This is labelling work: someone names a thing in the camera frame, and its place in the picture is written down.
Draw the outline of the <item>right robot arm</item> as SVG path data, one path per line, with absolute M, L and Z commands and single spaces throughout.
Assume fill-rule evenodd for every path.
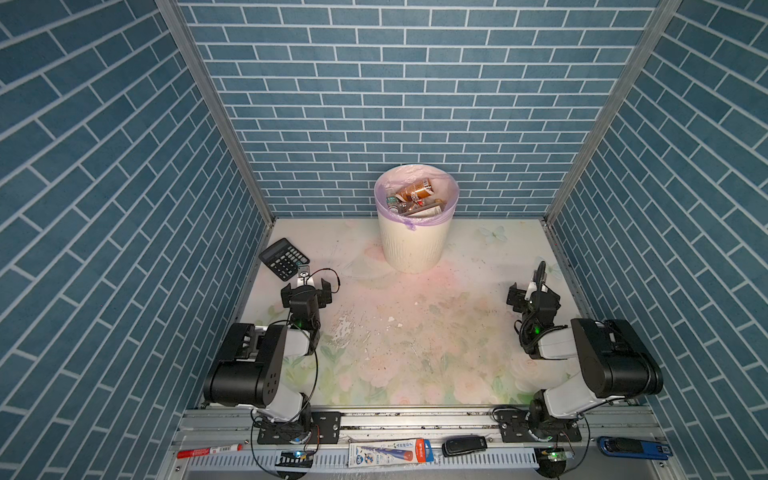
M 491 418 L 505 443 L 577 442 L 580 416 L 604 404 L 656 395 L 663 388 L 657 361 L 626 320 L 575 318 L 555 322 L 560 296 L 544 283 L 512 286 L 507 304 L 524 353 L 533 360 L 577 360 L 579 371 L 562 384 L 537 391 L 525 409 L 499 406 Z

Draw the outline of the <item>frosted clear square bottle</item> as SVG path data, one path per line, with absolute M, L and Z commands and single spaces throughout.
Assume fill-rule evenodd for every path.
M 443 206 L 441 204 L 424 205 L 412 211 L 409 211 L 407 217 L 409 218 L 431 218 L 437 216 L 443 212 Z

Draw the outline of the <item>brown coffee bottle upright-lying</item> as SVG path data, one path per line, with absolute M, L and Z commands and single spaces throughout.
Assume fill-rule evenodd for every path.
M 399 189 L 395 193 L 395 197 L 401 202 L 419 203 L 434 194 L 432 182 L 429 178 L 424 178 Z

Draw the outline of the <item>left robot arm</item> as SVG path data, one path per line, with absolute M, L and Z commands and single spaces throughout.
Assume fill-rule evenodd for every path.
M 251 409 L 253 428 L 262 445 L 336 444 L 340 414 L 314 413 L 312 393 L 281 382 L 286 358 L 319 360 L 320 310 L 332 302 L 332 286 L 322 279 L 281 290 L 288 316 L 266 327 L 232 325 L 203 384 L 208 404 Z

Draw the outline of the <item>clear bottle green white label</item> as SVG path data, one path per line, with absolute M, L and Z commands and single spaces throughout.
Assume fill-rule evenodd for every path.
M 386 197 L 386 206 L 390 212 L 396 214 L 404 214 L 411 207 L 409 201 L 402 200 L 396 195 L 390 195 Z

